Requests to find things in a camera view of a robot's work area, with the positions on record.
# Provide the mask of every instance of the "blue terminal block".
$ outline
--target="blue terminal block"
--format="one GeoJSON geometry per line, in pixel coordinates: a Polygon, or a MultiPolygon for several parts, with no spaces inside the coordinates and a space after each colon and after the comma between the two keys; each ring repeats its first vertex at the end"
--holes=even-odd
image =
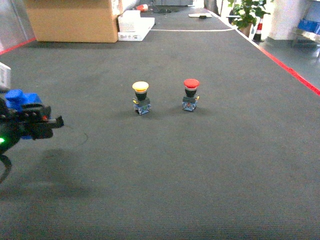
{"type": "MultiPolygon", "coordinates": [[[[5,94],[5,104],[8,108],[17,112],[23,111],[23,105],[26,104],[42,104],[37,93],[24,93],[21,89],[13,89],[5,94]]],[[[31,136],[22,136],[22,139],[32,139],[31,136]]]]}
{"type": "Polygon", "coordinates": [[[145,100],[142,101],[133,99],[133,103],[133,108],[139,115],[147,114],[150,112],[151,105],[150,99],[148,97],[146,97],[145,100]]]}
{"type": "Polygon", "coordinates": [[[198,99],[199,99],[199,96],[194,96],[194,97],[184,96],[182,100],[183,110],[193,112],[197,107],[198,99]]]}

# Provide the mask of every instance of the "metal shelf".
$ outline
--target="metal shelf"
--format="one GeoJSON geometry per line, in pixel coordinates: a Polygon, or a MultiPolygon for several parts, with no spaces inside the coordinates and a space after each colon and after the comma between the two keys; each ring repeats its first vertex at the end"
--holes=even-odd
{"type": "MultiPolygon", "coordinates": [[[[294,33],[295,33],[295,38],[292,41],[292,44],[291,44],[292,47],[294,47],[297,44],[299,36],[302,36],[302,37],[304,37],[306,39],[312,40],[312,41],[320,44],[320,35],[319,34],[316,34],[316,33],[311,32],[311,31],[305,31],[305,30],[302,30],[302,29],[299,29],[299,28],[296,28],[294,30],[294,33]]],[[[317,56],[316,59],[317,59],[317,61],[320,60],[320,52],[318,53],[318,56],[317,56]]]]}
{"type": "Polygon", "coordinates": [[[319,34],[316,34],[314,32],[310,32],[310,31],[305,31],[305,30],[302,30],[302,29],[299,29],[299,28],[295,29],[295,34],[303,36],[303,37],[305,37],[305,38],[307,38],[309,40],[312,40],[312,41],[317,42],[317,43],[320,44],[320,35],[319,34]]]}

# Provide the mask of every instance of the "gray carpet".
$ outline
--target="gray carpet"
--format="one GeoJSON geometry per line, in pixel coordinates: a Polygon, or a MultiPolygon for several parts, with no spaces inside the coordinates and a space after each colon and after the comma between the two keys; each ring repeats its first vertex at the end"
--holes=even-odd
{"type": "MultiPolygon", "coordinates": [[[[228,29],[188,11],[145,16],[228,29]]],[[[32,42],[0,62],[66,125],[7,152],[2,239],[319,239],[320,98],[234,30],[32,42]],[[136,81],[149,83],[143,116],[136,81]]]]}

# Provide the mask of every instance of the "green leaves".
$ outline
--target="green leaves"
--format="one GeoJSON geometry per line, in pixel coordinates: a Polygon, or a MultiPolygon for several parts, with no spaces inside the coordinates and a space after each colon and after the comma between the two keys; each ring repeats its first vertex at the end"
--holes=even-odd
{"type": "Polygon", "coordinates": [[[257,24],[257,18],[263,18],[265,14],[270,14],[264,11],[267,0],[242,0],[236,2],[235,0],[228,0],[229,7],[233,5],[233,14],[239,16],[232,21],[239,29],[245,28],[252,23],[254,26],[257,24]]]}

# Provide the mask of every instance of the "wall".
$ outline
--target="wall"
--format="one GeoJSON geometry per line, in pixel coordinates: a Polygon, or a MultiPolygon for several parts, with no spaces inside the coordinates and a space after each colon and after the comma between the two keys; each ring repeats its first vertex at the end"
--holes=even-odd
{"type": "Polygon", "coordinates": [[[22,0],[0,1],[0,51],[34,37],[22,0]]]}
{"type": "Polygon", "coordinates": [[[274,40],[293,40],[293,29],[304,15],[307,0],[274,0],[269,37],[274,40]]]}

